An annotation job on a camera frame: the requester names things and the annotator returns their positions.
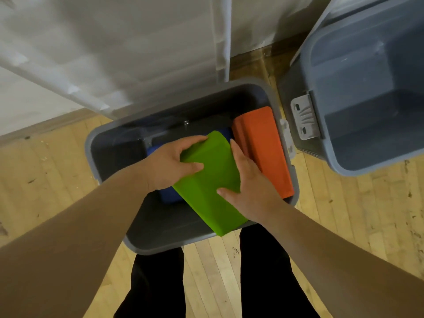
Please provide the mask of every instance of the blue object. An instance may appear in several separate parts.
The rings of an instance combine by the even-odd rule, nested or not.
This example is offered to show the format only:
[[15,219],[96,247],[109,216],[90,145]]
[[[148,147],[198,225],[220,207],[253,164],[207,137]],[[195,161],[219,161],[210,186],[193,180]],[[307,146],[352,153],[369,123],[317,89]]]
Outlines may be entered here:
[[[225,137],[225,139],[228,142],[230,141],[231,138],[234,138],[233,132],[232,132],[230,127],[223,128],[223,129],[220,129],[218,131]],[[151,153],[153,153],[155,150],[157,150],[162,145],[163,144],[149,147],[147,149],[147,156],[149,156]],[[162,199],[162,202],[165,203],[165,204],[172,204],[172,203],[175,203],[175,202],[178,202],[178,201],[183,201],[183,198],[177,193],[177,191],[174,190],[174,188],[172,186],[167,187],[166,189],[160,189],[159,194],[160,194],[160,197]]]

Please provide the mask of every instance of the person's left arm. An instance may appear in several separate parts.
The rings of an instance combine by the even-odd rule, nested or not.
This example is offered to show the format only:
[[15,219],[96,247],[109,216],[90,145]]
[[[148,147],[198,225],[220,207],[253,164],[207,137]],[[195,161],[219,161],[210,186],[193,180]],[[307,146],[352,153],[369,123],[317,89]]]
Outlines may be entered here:
[[202,170],[202,164],[181,163],[179,156],[206,138],[163,145],[2,247],[1,316],[82,317],[146,195]]

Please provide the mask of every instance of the gray plastic bin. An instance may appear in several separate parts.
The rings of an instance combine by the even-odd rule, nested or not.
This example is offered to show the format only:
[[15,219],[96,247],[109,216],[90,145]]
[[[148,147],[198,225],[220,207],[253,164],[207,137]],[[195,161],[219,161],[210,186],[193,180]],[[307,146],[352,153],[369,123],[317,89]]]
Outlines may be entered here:
[[[150,110],[100,126],[86,140],[86,156],[94,177],[102,183],[116,171],[144,159],[147,148],[167,135],[172,138],[176,133],[180,137],[196,132],[208,133],[231,126],[235,117],[264,106],[270,106],[274,112],[295,190],[295,195],[286,201],[295,205],[299,198],[299,185],[280,126],[278,103],[270,87],[255,78],[196,90]],[[181,132],[181,126],[187,121],[194,123],[207,117],[211,117],[209,122],[200,123],[200,128],[196,126],[193,131]],[[134,252],[148,255],[214,235],[187,203],[164,204],[159,192],[155,191],[145,198],[124,242]]]
[[310,36],[278,83],[297,148],[357,176],[424,153],[424,0],[388,0]]

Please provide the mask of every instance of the leg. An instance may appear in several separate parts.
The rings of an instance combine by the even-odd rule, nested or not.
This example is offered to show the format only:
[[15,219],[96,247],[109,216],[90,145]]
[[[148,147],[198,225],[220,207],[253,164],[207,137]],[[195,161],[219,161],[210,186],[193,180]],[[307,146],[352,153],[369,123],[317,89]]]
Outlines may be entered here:
[[131,272],[131,289],[114,318],[184,318],[183,272],[181,248],[151,256],[138,254]]
[[240,233],[243,318],[316,317],[319,315],[300,288],[290,259],[261,225]]

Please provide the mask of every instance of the hardwood floor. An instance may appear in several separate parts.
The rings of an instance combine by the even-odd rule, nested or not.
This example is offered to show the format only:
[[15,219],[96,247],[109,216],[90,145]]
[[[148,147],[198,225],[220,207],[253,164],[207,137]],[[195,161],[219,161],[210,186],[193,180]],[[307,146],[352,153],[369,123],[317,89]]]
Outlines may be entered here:
[[[294,51],[231,71],[276,89]],[[0,148],[0,246],[31,230],[93,190],[83,144],[109,120],[92,117]],[[424,278],[424,156],[357,178],[341,177],[326,163],[298,153],[297,207],[342,238]],[[239,232],[184,247],[187,317],[241,317]],[[135,254],[123,244],[85,317],[112,317],[130,288]],[[293,271],[321,317],[331,317],[293,263]]]

